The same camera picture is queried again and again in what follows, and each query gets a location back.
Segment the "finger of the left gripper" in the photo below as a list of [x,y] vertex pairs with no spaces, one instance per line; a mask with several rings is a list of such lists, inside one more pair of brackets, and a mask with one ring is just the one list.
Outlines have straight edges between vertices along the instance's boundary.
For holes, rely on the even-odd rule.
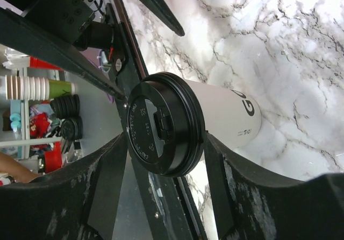
[[139,0],[160,21],[162,21],[175,34],[182,37],[185,35],[182,25],[179,23],[173,12],[164,0]]

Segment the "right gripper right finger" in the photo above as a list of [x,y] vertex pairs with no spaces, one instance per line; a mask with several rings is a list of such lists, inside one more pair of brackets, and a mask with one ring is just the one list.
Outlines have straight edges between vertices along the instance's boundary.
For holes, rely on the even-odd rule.
[[219,239],[343,239],[343,174],[308,181],[267,170],[207,134]]

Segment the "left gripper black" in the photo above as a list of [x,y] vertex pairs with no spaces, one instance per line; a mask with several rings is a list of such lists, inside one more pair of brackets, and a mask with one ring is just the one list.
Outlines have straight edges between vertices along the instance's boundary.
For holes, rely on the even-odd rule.
[[48,62],[122,100],[125,94],[79,51],[121,46],[110,15],[96,22],[96,0],[4,0],[21,13],[1,8],[1,44]]

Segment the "white paper cup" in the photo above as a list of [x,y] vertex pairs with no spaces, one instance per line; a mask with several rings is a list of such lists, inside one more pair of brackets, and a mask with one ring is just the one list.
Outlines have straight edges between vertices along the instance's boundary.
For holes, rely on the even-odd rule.
[[230,149],[242,147],[258,134],[262,116],[257,102],[228,88],[186,80],[202,108],[206,130]]

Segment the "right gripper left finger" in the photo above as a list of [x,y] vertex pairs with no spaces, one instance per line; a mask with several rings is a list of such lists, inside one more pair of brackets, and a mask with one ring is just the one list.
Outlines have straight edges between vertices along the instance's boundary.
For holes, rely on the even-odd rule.
[[1,187],[1,239],[111,239],[127,157],[125,135],[29,183]]

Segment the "black plastic cup lid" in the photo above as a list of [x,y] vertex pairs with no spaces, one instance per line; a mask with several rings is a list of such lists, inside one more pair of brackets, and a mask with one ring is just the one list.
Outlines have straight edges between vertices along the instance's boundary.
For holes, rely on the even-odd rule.
[[200,161],[204,115],[194,91],[177,75],[156,73],[136,85],[126,123],[130,152],[151,173],[181,177]]

